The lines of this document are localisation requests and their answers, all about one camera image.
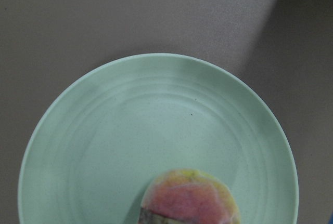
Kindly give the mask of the peach fruit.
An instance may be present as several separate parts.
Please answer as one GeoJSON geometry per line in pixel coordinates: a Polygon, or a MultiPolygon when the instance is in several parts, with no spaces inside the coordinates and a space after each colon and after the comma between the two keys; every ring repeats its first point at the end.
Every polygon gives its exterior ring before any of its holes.
{"type": "Polygon", "coordinates": [[[156,177],[140,204],[138,223],[240,223],[229,188],[196,169],[174,169],[156,177]]]}

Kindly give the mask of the green plate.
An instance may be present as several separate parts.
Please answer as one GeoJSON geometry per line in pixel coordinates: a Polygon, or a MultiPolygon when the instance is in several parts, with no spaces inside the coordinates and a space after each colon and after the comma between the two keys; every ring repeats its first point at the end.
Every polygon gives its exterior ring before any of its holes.
{"type": "Polygon", "coordinates": [[[242,223],[296,223],[289,142],[240,79],[208,62],[143,54],[102,65],[47,109],[26,148],[20,223],[135,223],[148,184],[189,167],[223,181],[242,223]]]}

